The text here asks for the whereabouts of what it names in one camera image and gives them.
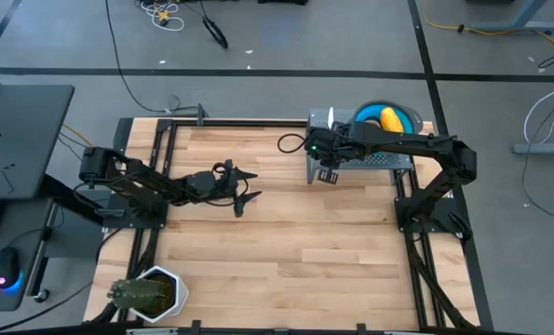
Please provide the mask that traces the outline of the black glowing computer mouse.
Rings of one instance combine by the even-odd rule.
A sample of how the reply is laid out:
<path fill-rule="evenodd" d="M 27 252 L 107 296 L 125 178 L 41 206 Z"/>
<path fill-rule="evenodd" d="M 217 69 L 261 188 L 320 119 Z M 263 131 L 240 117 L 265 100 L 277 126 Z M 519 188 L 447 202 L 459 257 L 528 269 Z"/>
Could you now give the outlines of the black glowing computer mouse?
<path fill-rule="evenodd" d="M 0 290 L 6 294 L 17 294 L 23 277 L 20 252 L 13 247 L 0 249 Z"/>

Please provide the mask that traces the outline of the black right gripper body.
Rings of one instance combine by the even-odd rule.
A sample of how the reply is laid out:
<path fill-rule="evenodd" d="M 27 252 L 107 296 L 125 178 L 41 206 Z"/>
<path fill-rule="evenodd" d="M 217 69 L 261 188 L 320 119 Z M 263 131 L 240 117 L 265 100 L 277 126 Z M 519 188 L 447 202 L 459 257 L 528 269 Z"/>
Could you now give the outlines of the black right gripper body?
<path fill-rule="evenodd" d="M 352 159 L 352 150 L 341 146 L 341 138 L 323 127 L 312 127 L 307 132 L 307 154 L 323 167 L 337 169 Z"/>

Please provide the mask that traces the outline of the grey perforated metal stand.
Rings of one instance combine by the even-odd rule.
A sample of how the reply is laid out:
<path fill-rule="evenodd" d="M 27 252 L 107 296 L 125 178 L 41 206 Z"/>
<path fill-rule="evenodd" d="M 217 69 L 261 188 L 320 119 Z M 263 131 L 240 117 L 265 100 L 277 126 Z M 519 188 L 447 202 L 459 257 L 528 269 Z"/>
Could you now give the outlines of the grey perforated metal stand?
<path fill-rule="evenodd" d="M 326 109 L 313 109 L 308 116 L 308 127 L 328 127 L 327 119 L 328 113 Z M 334 121 L 340 123 L 348 123 L 352 121 L 351 118 L 354 115 L 353 110 L 334 110 Z M 311 184 L 318 172 L 322 169 L 320 163 L 310 156 L 306 158 L 306 170 L 307 170 L 307 183 Z M 385 170 L 400 170 L 406 171 L 412 169 L 412 163 L 410 157 L 406 154 L 390 154 L 390 153 L 376 153 L 371 156 L 365 157 L 363 160 L 351 160 L 340 165 L 340 170 L 355 169 L 355 170 L 369 170 L 369 169 L 385 169 Z"/>

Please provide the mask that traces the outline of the white hexagonal plant pot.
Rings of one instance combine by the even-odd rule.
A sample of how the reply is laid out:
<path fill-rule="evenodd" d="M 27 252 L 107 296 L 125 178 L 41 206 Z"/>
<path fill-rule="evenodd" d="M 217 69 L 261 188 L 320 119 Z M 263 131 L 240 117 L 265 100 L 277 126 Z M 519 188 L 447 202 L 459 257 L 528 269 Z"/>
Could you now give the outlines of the white hexagonal plant pot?
<path fill-rule="evenodd" d="M 188 299 L 189 290 L 178 275 L 156 265 L 139 275 L 138 279 L 149 279 L 169 284 L 169 302 L 162 304 L 160 307 L 131 308 L 130 311 L 133 314 L 149 323 L 156 323 L 162 318 L 178 315 L 182 311 Z"/>

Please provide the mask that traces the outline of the green cactus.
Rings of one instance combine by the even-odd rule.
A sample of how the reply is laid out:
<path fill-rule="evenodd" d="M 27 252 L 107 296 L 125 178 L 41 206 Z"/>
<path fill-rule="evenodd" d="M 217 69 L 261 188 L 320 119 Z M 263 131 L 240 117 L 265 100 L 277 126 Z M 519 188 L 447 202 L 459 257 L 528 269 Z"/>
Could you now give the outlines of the green cactus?
<path fill-rule="evenodd" d="M 146 309 L 171 302 L 170 285 L 151 279 L 117 280 L 106 297 L 116 307 L 124 309 Z"/>

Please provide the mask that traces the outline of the blue collapsible colander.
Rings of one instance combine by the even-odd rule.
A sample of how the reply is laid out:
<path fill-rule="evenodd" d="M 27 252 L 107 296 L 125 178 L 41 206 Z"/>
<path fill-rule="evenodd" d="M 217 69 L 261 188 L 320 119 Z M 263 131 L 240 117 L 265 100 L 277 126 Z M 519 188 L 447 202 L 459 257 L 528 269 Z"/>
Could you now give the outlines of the blue collapsible colander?
<path fill-rule="evenodd" d="M 357 122 L 374 121 L 378 126 L 381 126 L 383 124 L 381 114 L 386 108 L 391 109 L 395 113 L 404 133 L 418 134 L 422 131 L 423 119 L 419 113 L 410 107 L 389 100 L 371 100 L 365 102 L 356 109 L 351 120 Z"/>

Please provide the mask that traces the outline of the grey desk surface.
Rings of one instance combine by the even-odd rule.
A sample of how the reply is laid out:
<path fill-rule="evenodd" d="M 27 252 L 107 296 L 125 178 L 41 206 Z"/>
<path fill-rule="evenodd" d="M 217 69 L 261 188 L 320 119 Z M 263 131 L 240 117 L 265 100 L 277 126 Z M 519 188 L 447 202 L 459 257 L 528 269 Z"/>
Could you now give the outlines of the grey desk surface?
<path fill-rule="evenodd" d="M 17 294 L 6 294 L 0 290 L 0 311 L 13 311 L 18 309 L 26 294 L 42 244 L 42 234 L 49 222 L 52 202 L 47 199 L 0 202 L 5 204 L 0 221 L 0 249 L 16 248 L 20 252 L 20 266 L 24 272 Z"/>

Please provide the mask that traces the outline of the grey desk leg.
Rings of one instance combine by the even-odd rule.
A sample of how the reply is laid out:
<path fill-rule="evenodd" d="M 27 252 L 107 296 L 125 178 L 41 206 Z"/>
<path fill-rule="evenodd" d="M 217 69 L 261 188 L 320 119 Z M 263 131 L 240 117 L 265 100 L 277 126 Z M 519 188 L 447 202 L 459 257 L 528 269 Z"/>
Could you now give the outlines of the grey desk leg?
<path fill-rule="evenodd" d="M 547 0 L 526 0 L 522 8 L 510 20 L 481 21 L 472 23 L 473 32 L 496 34 L 505 32 L 533 31 L 537 33 L 554 33 L 554 22 L 534 21 L 534 15 Z"/>

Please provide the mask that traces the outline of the dark grey desk top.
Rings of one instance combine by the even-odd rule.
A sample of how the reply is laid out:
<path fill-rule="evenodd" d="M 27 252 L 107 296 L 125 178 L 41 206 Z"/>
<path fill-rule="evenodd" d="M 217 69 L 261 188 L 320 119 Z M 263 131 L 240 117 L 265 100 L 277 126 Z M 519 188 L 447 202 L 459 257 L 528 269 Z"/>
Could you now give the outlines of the dark grey desk top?
<path fill-rule="evenodd" d="M 0 200 L 36 196 L 73 95 L 71 85 L 0 85 Z"/>

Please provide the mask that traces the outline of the grey desk foot bar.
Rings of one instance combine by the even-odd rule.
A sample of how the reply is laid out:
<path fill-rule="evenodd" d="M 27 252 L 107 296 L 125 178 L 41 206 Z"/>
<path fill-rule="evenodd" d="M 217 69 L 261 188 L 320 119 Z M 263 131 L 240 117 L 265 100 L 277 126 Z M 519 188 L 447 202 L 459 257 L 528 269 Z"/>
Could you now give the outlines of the grey desk foot bar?
<path fill-rule="evenodd" d="M 512 147 L 514 154 L 552 154 L 554 155 L 554 142 L 550 143 L 517 143 Z"/>

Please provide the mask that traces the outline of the yellow mango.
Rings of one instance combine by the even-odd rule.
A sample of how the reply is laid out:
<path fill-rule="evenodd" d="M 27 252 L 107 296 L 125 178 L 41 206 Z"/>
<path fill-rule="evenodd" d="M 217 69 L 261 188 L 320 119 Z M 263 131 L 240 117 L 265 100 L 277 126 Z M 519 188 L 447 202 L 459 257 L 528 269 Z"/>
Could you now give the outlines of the yellow mango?
<path fill-rule="evenodd" d="M 380 112 L 381 128 L 387 132 L 403 133 L 404 127 L 392 107 L 385 107 Z"/>

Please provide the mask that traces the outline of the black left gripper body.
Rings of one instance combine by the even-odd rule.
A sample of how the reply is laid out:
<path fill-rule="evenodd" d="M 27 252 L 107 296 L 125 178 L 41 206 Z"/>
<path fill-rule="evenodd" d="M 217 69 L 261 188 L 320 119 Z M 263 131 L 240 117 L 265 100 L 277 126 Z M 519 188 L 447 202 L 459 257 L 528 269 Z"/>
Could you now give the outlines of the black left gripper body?
<path fill-rule="evenodd" d="M 230 206 L 239 203 L 238 169 L 231 160 L 217 163 L 212 170 L 188 175 L 185 182 L 187 199 L 194 204 Z"/>

